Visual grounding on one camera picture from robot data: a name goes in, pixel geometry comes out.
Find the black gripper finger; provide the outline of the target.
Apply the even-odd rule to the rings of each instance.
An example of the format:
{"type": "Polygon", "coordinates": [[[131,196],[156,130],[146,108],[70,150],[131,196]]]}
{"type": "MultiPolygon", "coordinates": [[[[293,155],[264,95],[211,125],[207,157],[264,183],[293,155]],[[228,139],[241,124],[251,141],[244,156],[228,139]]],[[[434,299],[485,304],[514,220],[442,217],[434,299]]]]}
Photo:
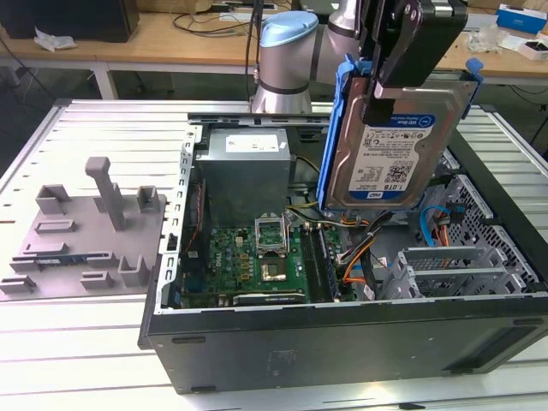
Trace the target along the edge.
{"type": "Polygon", "coordinates": [[[402,21],[410,11],[410,1],[378,1],[378,65],[376,75],[366,82],[362,122],[380,124],[390,119],[400,86],[400,34],[402,21]]]}
{"type": "Polygon", "coordinates": [[[359,37],[360,59],[371,64],[370,76],[374,77],[378,65],[378,1],[359,1],[356,9],[356,30],[359,37]]]}

